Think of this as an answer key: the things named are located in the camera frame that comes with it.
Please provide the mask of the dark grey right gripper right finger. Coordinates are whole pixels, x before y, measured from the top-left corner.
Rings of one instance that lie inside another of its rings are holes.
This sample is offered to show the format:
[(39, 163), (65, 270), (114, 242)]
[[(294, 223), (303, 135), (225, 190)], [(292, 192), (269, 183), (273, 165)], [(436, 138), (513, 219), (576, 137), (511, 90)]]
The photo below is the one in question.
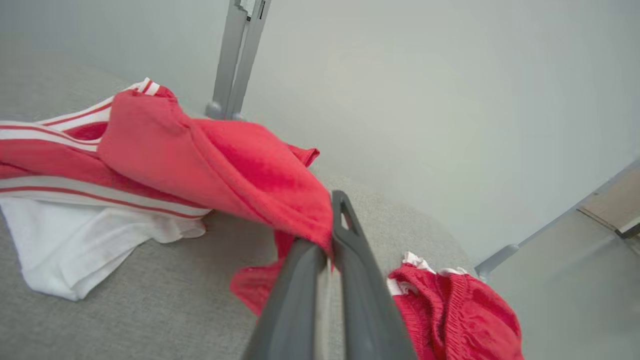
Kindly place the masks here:
[(416, 360), (412, 340), (349, 196), (331, 192), (334, 260), (341, 275), (345, 358)]

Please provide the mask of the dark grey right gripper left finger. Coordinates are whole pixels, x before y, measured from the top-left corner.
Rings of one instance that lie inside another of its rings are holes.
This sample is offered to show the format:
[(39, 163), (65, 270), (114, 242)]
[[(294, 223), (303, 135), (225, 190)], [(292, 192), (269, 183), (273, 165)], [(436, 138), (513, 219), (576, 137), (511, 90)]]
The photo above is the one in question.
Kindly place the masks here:
[(295, 239), (243, 360), (324, 360), (329, 261), (317, 244)]

